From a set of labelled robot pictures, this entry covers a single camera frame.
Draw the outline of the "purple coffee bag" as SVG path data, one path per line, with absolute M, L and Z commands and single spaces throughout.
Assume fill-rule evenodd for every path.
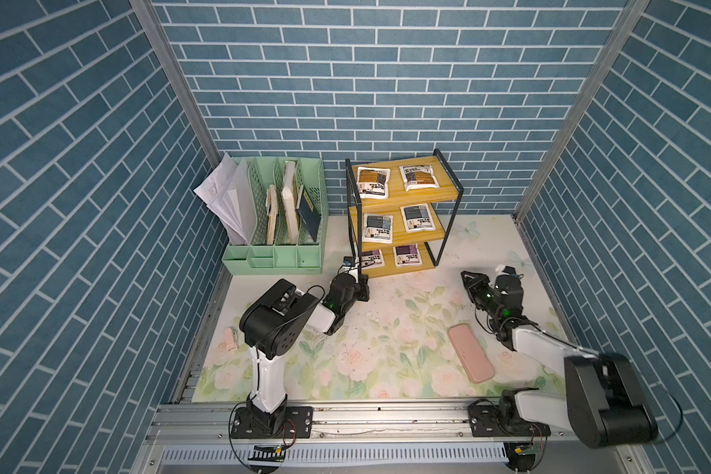
M 393 255 L 397 268 L 420 267 L 423 264 L 417 244 L 396 246 L 393 248 Z
M 378 269 L 385 266 L 383 253 L 379 249 L 362 252 L 359 262 L 361 263 L 361 269 L 363 271 Z

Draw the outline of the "teal coffee bag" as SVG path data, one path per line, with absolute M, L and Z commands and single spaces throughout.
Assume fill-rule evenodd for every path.
M 393 242 L 393 216 L 367 213 L 363 221 L 363 241 L 391 244 Z
M 404 220 L 404 226 L 408 233 L 420 231 L 435 231 L 436 225 L 430 212 L 430 206 L 427 203 L 420 205 L 407 205 L 401 207 L 401 214 Z

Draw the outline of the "wooden black-frame three-tier shelf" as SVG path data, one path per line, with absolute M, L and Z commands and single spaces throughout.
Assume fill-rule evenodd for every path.
M 352 272 L 380 278 L 436 268 L 464 195 L 444 154 L 347 160 L 345 169 Z

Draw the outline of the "yellow coffee bag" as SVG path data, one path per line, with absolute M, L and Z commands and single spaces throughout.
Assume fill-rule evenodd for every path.
M 391 171 L 383 168 L 357 168 L 357 191 L 361 199 L 388 199 Z
M 400 173 L 406 192 L 440 187 L 432 165 L 401 166 Z

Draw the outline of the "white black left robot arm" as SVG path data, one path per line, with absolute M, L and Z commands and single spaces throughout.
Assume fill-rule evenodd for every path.
M 271 416 L 286 405 L 284 361 L 302 331 L 311 328 L 333 335 L 358 301 L 369 300 L 369 277 L 351 270 L 333 278 L 328 292 L 317 296 L 303 292 L 281 278 L 243 314 L 239 329 L 249 346 L 253 364 L 253 389 L 248 407 Z

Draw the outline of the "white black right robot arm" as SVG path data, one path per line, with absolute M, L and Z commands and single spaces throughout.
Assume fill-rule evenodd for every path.
M 629 359 L 576 346 L 541 329 L 523 313 L 521 276 L 501 266 L 495 278 L 463 271 L 463 287 L 488 328 L 507 350 L 536 359 L 563 378 L 562 395 L 539 389 L 506 390 L 496 421 L 508 436 L 572 432 L 588 448 L 649 444 L 659 436 L 641 381 Z

